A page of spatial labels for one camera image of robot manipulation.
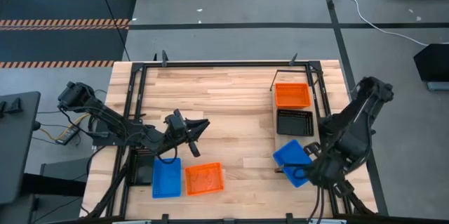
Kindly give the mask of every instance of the orange bin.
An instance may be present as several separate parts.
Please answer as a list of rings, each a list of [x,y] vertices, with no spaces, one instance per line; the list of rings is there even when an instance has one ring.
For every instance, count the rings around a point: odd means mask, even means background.
[[[224,189],[221,163],[190,166],[185,169],[187,195],[202,195]]]
[[[311,105],[309,85],[306,83],[275,84],[276,106],[279,108],[304,108]]]

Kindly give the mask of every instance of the black wire basket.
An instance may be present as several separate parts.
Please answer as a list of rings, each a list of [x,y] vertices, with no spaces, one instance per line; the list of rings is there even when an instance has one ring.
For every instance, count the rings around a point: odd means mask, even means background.
[[[277,133],[290,136],[314,136],[312,112],[278,110]]]

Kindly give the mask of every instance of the gray floor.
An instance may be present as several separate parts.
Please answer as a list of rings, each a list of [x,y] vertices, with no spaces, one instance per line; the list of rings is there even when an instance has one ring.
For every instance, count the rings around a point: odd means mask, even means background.
[[[341,23],[359,23],[355,3],[334,0]],[[446,0],[358,0],[373,22],[449,22]],[[329,23],[326,0],[138,0],[133,24],[229,22]],[[449,29],[395,29],[426,43],[449,41]],[[447,201],[449,93],[430,93],[421,83],[413,56],[423,47],[373,29],[342,30],[354,77],[373,75],[394,86],[395,99],[374,128],[374,154],[389,213],[449,219]],[[340,59],[332,29],[194,29],[130,31],[133,60],[151,60],[162,49],[171,60]],[[0,70],[0,93],[40,91],[40,111],[53,111],[67,81],[106,90],[110,69]],[[62,115],[39,115],[41,122],[65,124]],[[52,134],[61,131],[50,129]],[[60,147],[33,141],[27,171],[41,163],[88,157],[90,140]]]

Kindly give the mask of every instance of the butcher block table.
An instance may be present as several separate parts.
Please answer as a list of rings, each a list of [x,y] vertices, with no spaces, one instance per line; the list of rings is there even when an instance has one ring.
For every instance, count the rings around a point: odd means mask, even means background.
[[[332,113],[340,112],[348,103],[347,89],[338,60],[321,60],[323,82],[326,89],[319,88],[317,73],[312,73],[316,89],[316,104],[321,117],[325,106],[321,95],[325,91]],[[276,106],[270,91],[277,70],[304,70],[305,67],[242,66],[236,67],[151,67],[146,72],[142,96],[141,114],[144,124],[155,125],[165,131],[165,116],[179,109],[184,118],[209,119],[210,126],[199,138],[197,147],[200,157],[193,157],[187,145],[179,146],[178,157],[182,167],[220,162],[224,176],[224,190],[206,195],[187,196],[182,171],[181,197],[153,199],[152,187],[129,188],[126,219],[159,220],[162,214],[170,219],[223,219],[223,218],[308,218],[316,203],[316,187],[306,183],[295,188],[283,173],[274,173],[277,167],[273,153],[292,139],[304,146],[319,141],[317,113],[311,91],[314,113],[314,136],[280,136],[276,133]],[[132,62],[116,62],[112,70],[106,105],[123,114]],[[138,99],[140,74],[136,75],[131,111]],[[304,82],[304,72],[279,72],[275,83]],[[100,201],[111,183],[117,147],[106,147],[94,156],[88,177],[83,206],[87,210]],[[174,155],[171,150],[163,157]],[[355,192],[365,205],[376,212],[370,177],[366,166],[347,176]],[[114,215],[119,214],[122,186],[117,190]],[[331,218],[329,194],[325,193],[324,218]],[[337,199],[340,213],[344,213],[341,199]]]

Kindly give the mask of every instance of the blue plastic bin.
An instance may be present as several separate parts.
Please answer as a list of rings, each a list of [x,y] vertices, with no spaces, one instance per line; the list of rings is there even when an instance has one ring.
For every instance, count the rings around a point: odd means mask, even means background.
[[[283,164],[310,164],[311,159],[304,153],[301,145],[296,140],[291,140],[285,146],[280,148],[273,154],[274,161],[281,166]],[[308,179],[297,179],[293,176],[293,172],[298,167],[283,167],[282,171],[287,175],[288,180],[295,186],[299,187],[304,185]],[[301,177],[304,175],[304,171],[296,172],[296,176]]]
[[[172,164],[164,164],[158,159],[153,166],[153,198],[167,198],[181,196],[181,159],[177,158]]]

